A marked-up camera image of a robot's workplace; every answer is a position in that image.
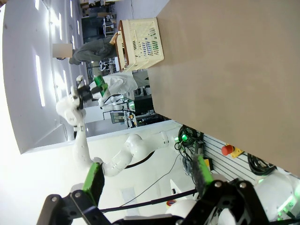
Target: plastic crate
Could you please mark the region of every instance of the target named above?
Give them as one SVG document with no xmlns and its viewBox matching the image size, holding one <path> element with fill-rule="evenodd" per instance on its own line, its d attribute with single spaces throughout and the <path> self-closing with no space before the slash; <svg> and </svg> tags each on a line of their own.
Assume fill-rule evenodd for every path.
<svg viewBox="0 0 300 225">
<path fill-rule="evenodd" d="M 164 60 L 156 18 L 121 20 L 118 30 L 120 72 L 146 69 Z"/>
</svg>

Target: gray shirt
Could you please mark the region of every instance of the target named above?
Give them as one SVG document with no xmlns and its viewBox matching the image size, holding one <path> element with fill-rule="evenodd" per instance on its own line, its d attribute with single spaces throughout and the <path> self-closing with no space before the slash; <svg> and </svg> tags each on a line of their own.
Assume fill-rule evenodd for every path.
<svg viewBox="0 0 300 225">
<path fill-rule="evenodd" d="M 75 50 L 70 64 L 79 65 L 81 62 L 101 61 L 105 58 L 117 57 L 116 46 L 110 44 L 112 37 L 85 43 L 82 47 Z"/>
</svg>

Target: white lab coat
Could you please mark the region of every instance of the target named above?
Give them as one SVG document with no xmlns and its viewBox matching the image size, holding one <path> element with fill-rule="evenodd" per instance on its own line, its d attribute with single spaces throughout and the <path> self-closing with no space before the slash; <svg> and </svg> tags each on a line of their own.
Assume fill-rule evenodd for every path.
<svg viewBox="0 0 300 225">
<path fill-rule="evenodd" d="M 104 76 L 103 79 L 108 84 L 110 95 L 126 94 L 138 88 L 132 76 L 132 72 L 115 73 Z M 95 87 L 95 82 L 92 82 L 90 84 L 90 89 L 93 89 Z M 101 99 L 102 96 L 100 93 L 96 93 L 93 95 L 93 98 Z"/>
</svg>

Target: wooden tabletop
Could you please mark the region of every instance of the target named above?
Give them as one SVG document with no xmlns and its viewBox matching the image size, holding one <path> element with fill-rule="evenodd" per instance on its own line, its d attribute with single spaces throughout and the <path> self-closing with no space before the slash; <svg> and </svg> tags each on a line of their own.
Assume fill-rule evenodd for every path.
<svg viewBox="0 0 300 225">
<path fill-rule="evenodd" d="M 300 176 L 300 1 L 170 0 L 155 111 Z"/>
</svg>

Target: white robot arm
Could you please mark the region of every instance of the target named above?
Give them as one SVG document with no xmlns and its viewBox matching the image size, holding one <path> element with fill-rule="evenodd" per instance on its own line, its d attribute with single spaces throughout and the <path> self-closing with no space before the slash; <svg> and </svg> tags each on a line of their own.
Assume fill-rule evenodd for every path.
<svg viewBox="0 0 300 225">
<path fill-rule="evenodd" d="M 85 110 L 82 107 L 83 97 L 74 87 L 71 87 L 71 94 L 56 105 L 57 113 L 62 116 L 70 125 L 74 126 L 77 132 L 73 155 L 76 163 L 88 170 L 93 162 L 102 163 L 100 158 L 90 158 L 89 147 L 85 134 Z M 167 147 L 169 144 L 175 144 L 179 129 L 169 130 L 150 135 L 146 139 L 142 139 L 137 134 L 131 134 L 121 147 L 119 153 L 108 163 L 103 163 L 102 168 L 105 176 L 115 176 L 128 166 L 132 159 L 138 161 L 146 158 L 151 152 Z"/>
</svg>

